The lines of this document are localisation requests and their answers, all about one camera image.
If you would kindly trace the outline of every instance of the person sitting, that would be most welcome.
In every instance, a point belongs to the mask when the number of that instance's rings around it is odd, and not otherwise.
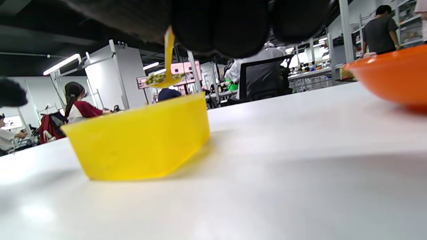
[[[165,101],[176,97],[181,97],[182,94],[175,89],[163,88],[158,96],[158,101]]]
[[[6,123],[4,122],[4,114],[0,115],[0,128],[6,126]],[[26,138],[28,136],[28,133],[24,131],[20,131],[19,133],[13,133],[8,130],[0,129],[0,157],[7,155],[7,152],[11,149],[13,149],[14,145],[12,141],[15,138]]]
[[[225,78],[230,79],[233,83],[237,83],[240,80],[240,67],[243,63],[274,59],[285,55],[283,51],[273,46],[265,44],[264,49],[258,54],[245,59],[237,59],[225,73]],[[280,64],[281,62],[273,62],[248,67],[246,69],[247,96],[250,96],[250,93],[253,91],[277,88],[280,76]]]
[[[82,101],[86,96],[85,88],[77,82],[69,82],[65,85],[65,117],[70,123],[78,123],[88,118],[110,114],[110,111],[102,111],[90,103]]]

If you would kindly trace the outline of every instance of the yellow spoon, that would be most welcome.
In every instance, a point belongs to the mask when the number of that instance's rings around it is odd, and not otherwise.
[[[165,74],[151,75],[146,84],[153,88],[168,88],[177,84],[182,80],[184,74],[172,75],[170,65],[172,64],[173,45],[175,43],[175,35],[172,27],[169,27],[164,35],[164,55],[165,55]]]

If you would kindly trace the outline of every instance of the shelving unit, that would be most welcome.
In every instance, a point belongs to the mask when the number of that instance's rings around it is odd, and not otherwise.
[[[363,23],[366,20],[371,20],[372,19],[372,15],[374,14],[374,12],[372,12],[371,14],[369,14],[368,16],[362,17],[362,15],[359,15],[359,29],[353,33],[358,33],[359,32],[359,38],[360,40],[356,41],[356,53],[355,53],[355,58],[359,58],[362,55],[362,47],[363,47],[363,28],[365,27],[366,23]]]
[[[422,20],[414,13],[416,0],[398,1],[396,17],[399,23],[399,42],[402,46],[415,47],[423,43]]]

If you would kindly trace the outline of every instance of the pink sign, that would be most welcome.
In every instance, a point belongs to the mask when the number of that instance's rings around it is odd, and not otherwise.
[[[200,70],[200,62],[195,61],[197,73],[199,76],[199,80],[202,80],[202,70]],[[172,63],[170,65],[170,70],[172,74],[185,74],[185,78],[180,81],[179,83],[175,84],[174,86],[178,87],[181,85],[189,84],[189,83],[195,83],[196,79],[194,78],[194,71],[191,67],[191,63],[189,61],[187,62],[179,62],[179,63]]]
[[[149,86],[145,83],[145,80],[147,80],[148,77],[137,77],[136,82],[138,83],[138,89],[144,89],[149,88]]]
[[[200,62],[195,61],[197,73],[199,76],[199,80],[202,81],[202,70],[200,69]],[[172,63],[170,65],[170,71],[172,74],[185,74],[185,77],[182,81],[175,84],[175,87],[182,86],[189,83],[195,83],[196,79],[194,78],[193,69],[191,67],[191,63],[189,61],[187,62],[179,62],[179,63]],[[145,81],[148,77],[138,77],[136,78],[136,81],[138,83],[138,89],[145,89],[149,88],[147,84],[145,84]]]

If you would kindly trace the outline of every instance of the white table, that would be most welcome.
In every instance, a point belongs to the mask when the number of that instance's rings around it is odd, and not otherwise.
[[[0,239],[426,239],[426,117],[352,83],[209,119],[157,181],[89,181],[67,139],[0,158]]]
[[[326,75],[328,73],[331,73],[331,69],[325,68],[325,69],[320,69],[320,70],[316,70],[313,72],[306,72],[306,73],[300,73],[300,74],[295,74],[295,75],[289,76],[288,81],[301,79],[301,78],[317,77],[317,76],[321,76],[321,75]]]
[[[220,92],[219,97],[221,98],[221,97],[225,97],[225,96],[230,96],[230,95],[233,95],[236,93],[237,93],[237,90]],[[209,97],[216,98],[216,93],[211,93],[211,94],[207,95],[205,98],[209,98]]]

